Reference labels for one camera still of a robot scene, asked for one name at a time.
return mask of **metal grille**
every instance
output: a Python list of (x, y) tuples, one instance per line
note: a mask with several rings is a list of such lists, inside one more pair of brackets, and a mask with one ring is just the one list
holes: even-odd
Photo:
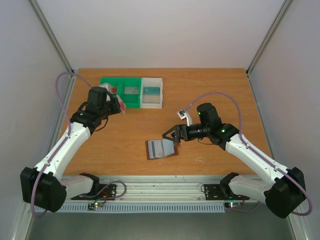
[(223, 203), (106, 203), (89, 209), (87, 203), (65, 203), (58, 213), (224, 213)]

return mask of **gray wall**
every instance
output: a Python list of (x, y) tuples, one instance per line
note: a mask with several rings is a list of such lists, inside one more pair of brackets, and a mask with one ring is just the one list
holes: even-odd
[(314, 205), (305, 219), (320, 239), (319, 0), (293, 1), (251, 81), (275, 159), (304, 172)]
[(65, 67), (27, 0), (0, 4), (0, 239), (9, 239), (22, 194), (20, 172), (47, 150)]
[(74, 69), (247, 68), (283, 0), (38, 3)]

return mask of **wooden tabletop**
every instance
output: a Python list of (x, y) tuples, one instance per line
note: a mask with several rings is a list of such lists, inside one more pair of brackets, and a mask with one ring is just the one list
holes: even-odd
[[(80, 69), (78, 74), (93, 86), (101, 77), (163, 78), (162, 109), (127, 108), (125, 114), (109, 117), (106, 127), (95, 132), (77, 151), (65, 174), (82, 172), (94, 175), (220, 175), (238, 172), (252, 174), (244, 163), (215, 145), (196, 140), (181, 142), (178, 156), (147, 160), (146, 140), (161, 139), (177, 124), (184, 124), (177, 111), (194, 99), (212, 91), (225, 92), (239, 103), (243, 115), (243, 134), (269, 154), (251, 88), (242, 68), (131, 68)], [(68, 107), (71, 116), (87, 100), (89, 88), (77, 79)], [(195, 104), (189, 113), (198, 123), (196, 107), (212, 103), (224, 123), (239, 127), (238, 113), (231, 100), (211, 95)]]

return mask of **gray panel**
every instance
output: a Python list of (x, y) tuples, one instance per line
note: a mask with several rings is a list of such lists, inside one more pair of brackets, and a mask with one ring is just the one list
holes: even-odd
[[(304, 173), (313, 213), (305, 218), (320, 239), (320, 1), (293, 1), (250, 80), (274, 158)], [(308, 210), (308, 203), (302, 204)]]
[(55, 78), (66, 68), (28, 1), (1, 1), (0, 33), (0, 239), (7, 240), (22, 202), (20, 172), (48, 151)]
[(48, 213), (27, 240), (290, 240), (287, 219), (266, 206), (252, 213)]

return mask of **gray floor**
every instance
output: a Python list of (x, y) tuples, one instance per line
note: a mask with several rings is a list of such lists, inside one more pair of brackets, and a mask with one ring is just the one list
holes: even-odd
[(291, 240), (289, 220), (250, 213), (47, 213), (27, 240)]

